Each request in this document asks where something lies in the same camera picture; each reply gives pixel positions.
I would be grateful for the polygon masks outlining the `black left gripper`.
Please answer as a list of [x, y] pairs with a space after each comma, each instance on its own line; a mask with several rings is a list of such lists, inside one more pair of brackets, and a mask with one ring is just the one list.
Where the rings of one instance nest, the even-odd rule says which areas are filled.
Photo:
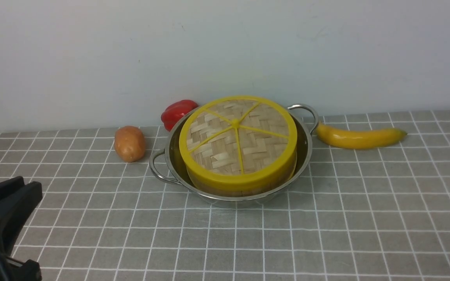
[[25, 183], [18, 176], [0, 183], [0, 281], [41, 281], [40, 265], [34, 260], [11, 257], [27, 220], [43, 199], [41, 183]]

